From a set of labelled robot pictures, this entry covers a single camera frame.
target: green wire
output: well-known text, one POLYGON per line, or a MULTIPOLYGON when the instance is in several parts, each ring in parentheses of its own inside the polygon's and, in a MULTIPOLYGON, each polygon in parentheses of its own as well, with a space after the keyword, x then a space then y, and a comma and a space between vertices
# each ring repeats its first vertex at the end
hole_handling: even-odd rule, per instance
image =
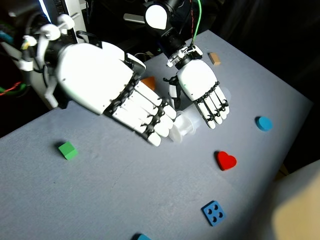
MULTIPOLYGON (((5 95, 8 95, 8 96, 18 95, 18 94, 20 94, 21 92, 23 92, 25 90, 26 86, 27 85, 25 83, 21 83, 17 90, 15 90, 15 91, 7 91, 5 93, 5 95)), ((4 93, 4 92, 5 92, 5 89, 0 87, 0 93, 4 93)))
POLYGON ((196 28, 195 28, 195 32, 194 32, 194 36, 192 38, 192 43, 194 43, 196 41, 196 37, 197 37, 197 33, 198 33, 198 28, 200 25, 200 21, 201 21, 201 15, 202 15, 202 7, 201 7, 201 1, 198 0, 198 5, 199 5, 199 18, 198 18, 198 22, 196 24, 196 28))

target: red heart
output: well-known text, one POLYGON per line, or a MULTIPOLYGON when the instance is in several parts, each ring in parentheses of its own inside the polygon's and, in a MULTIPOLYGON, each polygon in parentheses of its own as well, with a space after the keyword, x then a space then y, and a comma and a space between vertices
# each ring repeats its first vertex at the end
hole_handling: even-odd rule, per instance
POLYGON ((228 155, 228 153, 226 153, 225 151, 218 152, 216 158, 222 171, 231 169, 235 165, 237 165, 236 158, 234 156, 228 155))

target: red wire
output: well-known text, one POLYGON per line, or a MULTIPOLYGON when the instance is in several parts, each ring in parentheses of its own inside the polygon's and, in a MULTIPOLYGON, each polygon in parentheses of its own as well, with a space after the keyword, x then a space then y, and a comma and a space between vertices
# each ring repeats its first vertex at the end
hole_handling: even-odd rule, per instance
POLYGON ((19 84, 21 84, 20 81, 16 82, 11 88, 4 90, 4 92, 0 93, 0 96, 5 95, 7 92, 15 89, 17 86, 19 86, 19 84))
POLYGON ((192 26, 191 26, 191 38, 194 38, 194 10, 191 8, 191 17, 192 17, 192 26))

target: green block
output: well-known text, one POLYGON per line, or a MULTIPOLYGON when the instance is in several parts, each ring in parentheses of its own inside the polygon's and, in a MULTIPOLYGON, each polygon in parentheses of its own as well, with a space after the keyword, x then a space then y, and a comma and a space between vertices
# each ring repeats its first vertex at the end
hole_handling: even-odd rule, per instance
POLYGON ((62 144, 59 147, 59 150, 63 154, 65 159, 67 159, 67 160, 72 159, 73 157, 75 157, 78 154, 78 152, 75 149, 75 147, 72 146, 72 144, 69 141, 67 141, 66 143, 62 144))

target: table surface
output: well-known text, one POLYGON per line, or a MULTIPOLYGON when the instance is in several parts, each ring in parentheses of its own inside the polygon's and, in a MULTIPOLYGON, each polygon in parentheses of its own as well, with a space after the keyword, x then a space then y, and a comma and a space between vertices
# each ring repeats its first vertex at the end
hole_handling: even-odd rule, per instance
MULTIPOLYGON (((159 147, 106 116, 71 102, 0 139, 0 239, 153 240, 239 239, 263 192, 295 140, 312 102, 242 52, 206 31, 196 44, 231 93, 222 125, 204 123, 180 144, 159 147), (208 54, 219 55, 213 66, 208 54), (273 122, 260 131, 255 117, 273 122), (59 144, 79 154, 67 161, 59 144), (237 165, 221 171, 214 152, 237 165), (211 227, 201 207, 218 201, 226 213, 211 227)), ((157 91, 177 70, 161 54, 146 62, 157 91)))

